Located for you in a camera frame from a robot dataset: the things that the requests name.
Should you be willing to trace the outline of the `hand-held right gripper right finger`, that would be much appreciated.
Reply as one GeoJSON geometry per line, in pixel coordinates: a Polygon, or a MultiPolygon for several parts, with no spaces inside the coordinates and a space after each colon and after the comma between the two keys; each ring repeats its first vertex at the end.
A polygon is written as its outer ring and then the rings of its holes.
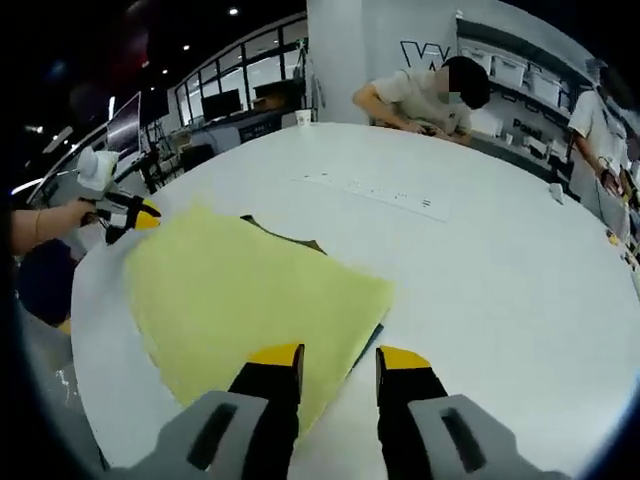
{"type": "Polygon", "coordinates": [[[468,397],[450,395],[429,361],[376,349],[378,439],[390,479],[551,479],[514,433],[468,397]]]}

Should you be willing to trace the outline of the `person's left hand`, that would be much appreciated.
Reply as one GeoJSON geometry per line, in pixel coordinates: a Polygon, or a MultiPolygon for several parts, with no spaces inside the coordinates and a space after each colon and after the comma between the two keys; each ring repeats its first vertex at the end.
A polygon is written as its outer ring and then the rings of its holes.
{"type": "Polygon", "coordinates": [[[63,220],[71,228],[83,227],[100,220],[95,204],[84,199],[72,200],[64,205],[62,215],[63,220]]]}

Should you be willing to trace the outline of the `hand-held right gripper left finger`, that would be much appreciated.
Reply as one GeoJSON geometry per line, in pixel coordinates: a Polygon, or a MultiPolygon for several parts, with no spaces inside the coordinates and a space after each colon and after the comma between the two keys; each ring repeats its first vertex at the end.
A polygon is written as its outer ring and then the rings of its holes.
{"type": "Polygon", "coordinates": [[[285,479],[299,435],[305,346],[249,356],[226,391],[212,390],[169,421],[152,452],[109,479],[285,479]]]}

